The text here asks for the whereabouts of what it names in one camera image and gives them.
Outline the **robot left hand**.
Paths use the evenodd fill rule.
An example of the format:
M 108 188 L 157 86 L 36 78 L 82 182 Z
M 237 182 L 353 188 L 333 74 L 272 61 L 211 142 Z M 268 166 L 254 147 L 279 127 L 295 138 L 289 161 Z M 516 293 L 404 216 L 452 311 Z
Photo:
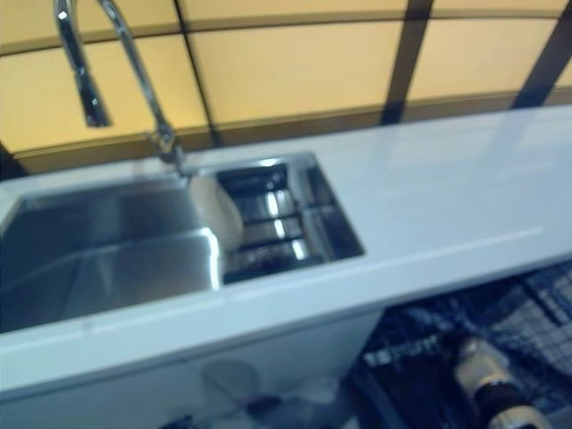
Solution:
M 160 429 L 198 429 L 194 417 L 191 415 L 181 416 L 160 426 Z

